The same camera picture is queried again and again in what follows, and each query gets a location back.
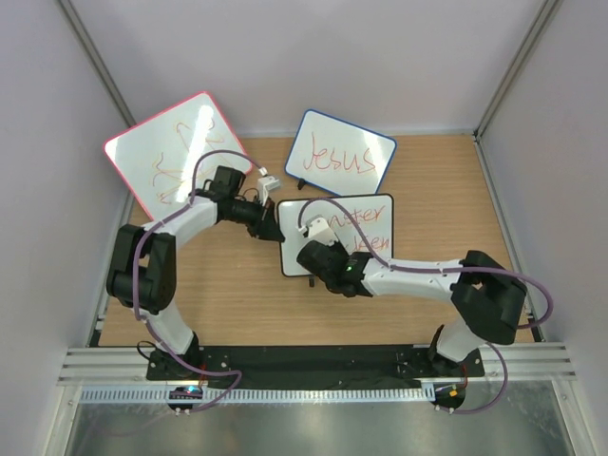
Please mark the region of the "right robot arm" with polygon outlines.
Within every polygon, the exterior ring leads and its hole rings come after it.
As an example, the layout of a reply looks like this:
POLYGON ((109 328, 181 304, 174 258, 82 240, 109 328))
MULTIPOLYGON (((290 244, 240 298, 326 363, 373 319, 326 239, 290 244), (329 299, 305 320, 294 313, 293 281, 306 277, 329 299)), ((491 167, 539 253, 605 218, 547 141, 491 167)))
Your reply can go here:
POLYGON ((394 260, 387 266, 368 252, 348 253, 338 241, 311 240, 296 261, 336 295, 407 295, 451 303, 458 318, 440 326, 427 349, 430 369, 441 376, 456 374, 486 342, 513 344, 527 295, 520 280, 503 275, 504 268, 480 251, 461 260, 394 260))

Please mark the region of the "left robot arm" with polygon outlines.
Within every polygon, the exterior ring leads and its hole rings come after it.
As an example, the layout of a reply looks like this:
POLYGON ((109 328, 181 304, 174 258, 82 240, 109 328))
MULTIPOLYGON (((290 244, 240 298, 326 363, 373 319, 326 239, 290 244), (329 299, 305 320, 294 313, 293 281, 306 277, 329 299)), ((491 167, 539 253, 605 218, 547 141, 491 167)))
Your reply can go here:
POLYGON ((193 183, 188 199, 175 213, 145 225, 126 224, 117 234, 106 279, 106 291, 143 322, 168 358, 168 369, 181 380, 194 378, 202 367, 196 333, 183 321, 175 302, 177 253, 192 238, 222 221, 246 227, 252 238, 285 240, 270 192, 279 179, 260 170, 257 196, 240 190, 245 174, 220 166, 203 185, 193 183))

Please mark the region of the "black framed whiteboard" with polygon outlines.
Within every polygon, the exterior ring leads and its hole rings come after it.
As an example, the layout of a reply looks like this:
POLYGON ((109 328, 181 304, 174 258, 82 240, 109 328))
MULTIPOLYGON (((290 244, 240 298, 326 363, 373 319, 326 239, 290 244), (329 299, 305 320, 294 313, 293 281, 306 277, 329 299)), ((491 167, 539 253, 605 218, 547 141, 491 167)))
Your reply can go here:
POLYGON ((306 276, 296 256, 306 244, 298 230, 301 223, 324 218, 348 253, 365 251, 370 244, 382 258, 394 253, 394 200, 389 194, 336 197, 339 203, 314 202, 307 206, 303 199, 283 200, 277 206, 277 222, 285 241, 279 245, 281 271, 286 277, 306 276))

